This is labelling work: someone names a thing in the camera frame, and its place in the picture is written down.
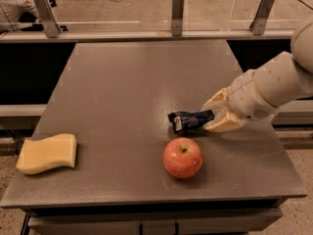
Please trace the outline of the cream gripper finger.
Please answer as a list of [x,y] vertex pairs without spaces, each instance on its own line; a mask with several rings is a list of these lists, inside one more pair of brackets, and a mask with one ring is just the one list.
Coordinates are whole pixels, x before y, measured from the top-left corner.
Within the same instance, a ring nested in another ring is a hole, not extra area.
[[210,132],[228,132],[242,128],[247,120],[228,110],[214,111],[214,119],[202,128]]
[[217,91],[208,101],[206,101],[201,109],[203,111],[212,110],[213,112],[220,111],[228,106],[227,96],[229,87],[225,87]]

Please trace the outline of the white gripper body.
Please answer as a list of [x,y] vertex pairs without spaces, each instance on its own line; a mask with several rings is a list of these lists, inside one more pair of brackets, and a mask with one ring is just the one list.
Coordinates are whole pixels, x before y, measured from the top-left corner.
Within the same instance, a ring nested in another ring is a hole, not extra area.
[[278,108],[267,103],[254,79],[255,70],[248,70],[234,79],[227,102],[232,113],[240,118],[259,121],[274,116]]

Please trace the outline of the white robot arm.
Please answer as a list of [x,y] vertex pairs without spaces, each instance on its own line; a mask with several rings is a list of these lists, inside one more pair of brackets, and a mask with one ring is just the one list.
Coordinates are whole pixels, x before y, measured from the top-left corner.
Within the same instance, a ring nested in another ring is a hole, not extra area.
[[249,121],[274,116],[284,104],[313,96],[313,17],[304,21],[291,37],[291,49],[256,70],[236,77],[202,107],[214,119],[203,126],[211,132],[243,127]]

